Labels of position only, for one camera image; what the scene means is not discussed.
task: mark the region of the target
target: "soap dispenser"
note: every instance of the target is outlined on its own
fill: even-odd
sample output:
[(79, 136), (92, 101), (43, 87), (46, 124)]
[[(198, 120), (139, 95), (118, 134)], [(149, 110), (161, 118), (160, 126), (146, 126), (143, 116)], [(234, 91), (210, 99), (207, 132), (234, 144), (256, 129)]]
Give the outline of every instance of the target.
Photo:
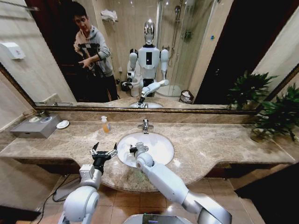
[(103, 130), (105, 133), (108, 133), (111, 129), (110, 124), (107, 121), (107, 117), (106, 116), (102, 116), (102, 122), (103, 122)]

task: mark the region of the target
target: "soap dish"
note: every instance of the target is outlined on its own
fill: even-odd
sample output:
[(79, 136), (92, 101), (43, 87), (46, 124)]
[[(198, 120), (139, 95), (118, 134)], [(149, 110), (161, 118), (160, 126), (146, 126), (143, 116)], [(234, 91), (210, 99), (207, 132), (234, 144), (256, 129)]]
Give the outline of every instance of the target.
[(58, 124), (56, 125), (56, 127), (57, 127), (58, 129), (63, 129), (63, 128), (66, 128), (69, 124), (70, 124), (70, 122), (69, 122), (68, 120), (63, 120), (63, 121), (61, 121), (60, 123), (58, 123)]

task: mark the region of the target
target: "sink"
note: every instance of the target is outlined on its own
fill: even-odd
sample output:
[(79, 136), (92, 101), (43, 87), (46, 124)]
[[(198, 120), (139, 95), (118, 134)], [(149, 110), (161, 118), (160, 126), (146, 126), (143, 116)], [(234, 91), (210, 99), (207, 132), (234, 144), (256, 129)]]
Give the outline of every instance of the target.
[[(162, 108), (163, 106), (161, 104), (158, 104), (158, 103), (152, 103), (152, 102), (144, 102), (144, 104), (148, 104), (149, 107), (148, 108)], [(137, 107), (137, 103), (133, 103), (133, 104), (130, 104), (129, 107)]]
[(173, 145), (166, 137), (156, 133), (133, 133), (122, 138), (117, 145), (118, 158), (130, 167), (136, 167), (136, 159), (133, 153), (130, 153), (130, 146), (135, 147), (137, 142), (143, 142), (149, 147), (147, 153), (155, 162), (166, 165), (173, 158)]

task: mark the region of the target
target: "shower head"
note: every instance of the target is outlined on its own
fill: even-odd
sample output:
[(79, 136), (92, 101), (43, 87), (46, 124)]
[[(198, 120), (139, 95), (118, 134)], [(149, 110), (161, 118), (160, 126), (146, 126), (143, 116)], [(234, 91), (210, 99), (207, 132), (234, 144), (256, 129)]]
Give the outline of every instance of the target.
[(181, 7), (180, 6), (176, 6), (174, 8), (174, 12), (176, 13), (176, 21), (179, 20), (179, 14), (181, 12)]

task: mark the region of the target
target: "green plant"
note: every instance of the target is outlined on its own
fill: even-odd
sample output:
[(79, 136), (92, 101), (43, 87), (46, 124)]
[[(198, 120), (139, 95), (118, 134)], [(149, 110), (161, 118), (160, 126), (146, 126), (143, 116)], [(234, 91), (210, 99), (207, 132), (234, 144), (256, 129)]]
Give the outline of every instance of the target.
[(238, 77), (234, 87), (228, 90), (228, 107), (237, 105), (237, 109), (242, 109), (249, 100), (258, 102), (260, 97), (266, 96), (271, 79), (277, 76), (267, 77), (268, 73), (264, 74), (248, 74), (244, 72), (243, 76)]
[(263, 111), (258, 115), (256, 128), (263, 129), (263, 133), (283, 135), (290, 134), (294, 126), (299, 126), (299, 88), (289, 86), (285, 95), (276, 97), (276, 102), (265, 101), (262, 103)]

